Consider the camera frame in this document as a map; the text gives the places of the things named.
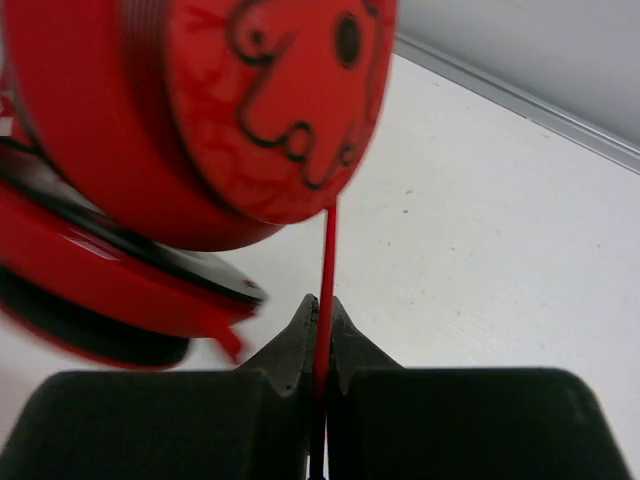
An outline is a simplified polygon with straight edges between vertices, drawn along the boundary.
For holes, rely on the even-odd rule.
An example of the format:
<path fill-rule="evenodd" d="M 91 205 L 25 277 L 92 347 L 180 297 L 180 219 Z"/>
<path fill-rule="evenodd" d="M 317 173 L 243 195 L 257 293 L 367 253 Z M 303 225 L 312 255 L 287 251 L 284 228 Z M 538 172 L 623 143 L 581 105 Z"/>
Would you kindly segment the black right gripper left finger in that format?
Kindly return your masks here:
<path fill-rule="evenodd" d="M 302 479 L 318 300 L 240 367 L 68 371 L 25 403 L 5 479 Z"/>

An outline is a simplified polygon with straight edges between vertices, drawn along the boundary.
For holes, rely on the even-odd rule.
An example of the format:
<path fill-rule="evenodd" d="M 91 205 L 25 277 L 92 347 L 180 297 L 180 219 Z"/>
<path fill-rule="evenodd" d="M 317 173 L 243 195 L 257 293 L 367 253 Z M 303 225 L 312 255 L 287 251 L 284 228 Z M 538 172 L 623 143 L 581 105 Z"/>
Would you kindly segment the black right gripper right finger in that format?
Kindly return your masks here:
<path fill-rule="evenodd" d="M 333 479 L 627 479 L 591 388 L 557 368 L 405 368 L 333 313 Z"/>

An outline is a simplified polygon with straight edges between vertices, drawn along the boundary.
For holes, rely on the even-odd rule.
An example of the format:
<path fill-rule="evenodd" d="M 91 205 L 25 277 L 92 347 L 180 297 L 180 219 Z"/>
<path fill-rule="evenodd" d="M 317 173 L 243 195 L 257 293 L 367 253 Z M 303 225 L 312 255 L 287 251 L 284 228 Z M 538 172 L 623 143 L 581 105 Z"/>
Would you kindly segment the red black headphones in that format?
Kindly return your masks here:
<path fill-rule="evenodd" d="M 333 211 L 383 103 L 394 1 L 5 1 L 1 307 L 166 369 L 243 350 L 222 251 Z"/>

